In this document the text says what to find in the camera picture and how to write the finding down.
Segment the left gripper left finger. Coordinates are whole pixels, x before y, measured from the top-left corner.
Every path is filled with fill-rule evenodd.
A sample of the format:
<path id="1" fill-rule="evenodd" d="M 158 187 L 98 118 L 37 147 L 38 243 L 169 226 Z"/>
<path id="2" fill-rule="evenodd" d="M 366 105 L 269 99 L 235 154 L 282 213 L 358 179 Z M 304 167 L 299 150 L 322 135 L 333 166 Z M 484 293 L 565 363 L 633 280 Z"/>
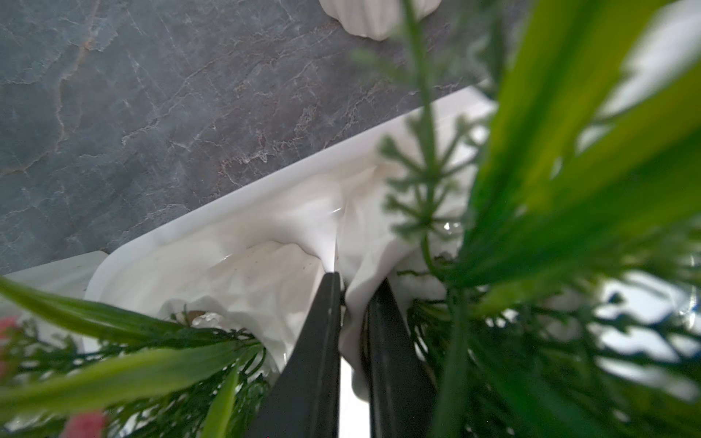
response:
<path id="1" fill-rule="evenodd" d="M 324 275 L 291 358 L 247 437 L 339 434 L 341 299 L 340 275 Z"/>

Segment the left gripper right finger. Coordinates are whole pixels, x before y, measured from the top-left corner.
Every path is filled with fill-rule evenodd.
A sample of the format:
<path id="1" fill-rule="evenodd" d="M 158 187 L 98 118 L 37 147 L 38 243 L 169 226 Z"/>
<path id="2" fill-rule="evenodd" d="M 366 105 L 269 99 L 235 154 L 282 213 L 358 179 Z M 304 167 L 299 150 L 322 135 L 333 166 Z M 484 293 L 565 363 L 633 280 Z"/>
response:
<path id="1" fill-rule="evenodd" d="M 427 437 L 436 388 L 418 359 L 388 281 L 368 305 L 364 370 L 370 392 L 372 437 Z"/>

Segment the white rectangular storage tray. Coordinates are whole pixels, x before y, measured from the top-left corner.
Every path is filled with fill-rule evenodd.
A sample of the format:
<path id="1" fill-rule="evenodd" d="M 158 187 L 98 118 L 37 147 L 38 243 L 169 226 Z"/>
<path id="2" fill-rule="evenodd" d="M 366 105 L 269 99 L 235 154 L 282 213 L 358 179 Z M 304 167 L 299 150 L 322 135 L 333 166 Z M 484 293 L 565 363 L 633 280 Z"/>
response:
<path id="1" fill-rule="evenodd" d="M 379 284 L 414 245 L 382 208 L 399 168 L 377 148 L 392 137 L 415 150 L 398 117 L 206 204 L 111 254 L 87 253 L 10 275 L 65 297 L 161 318 L 205 310 L 254 333 L 279 367 L 299 337 L 326 273 L 350 292 L 341 349 L 357 350 L 361 319 Z"/>

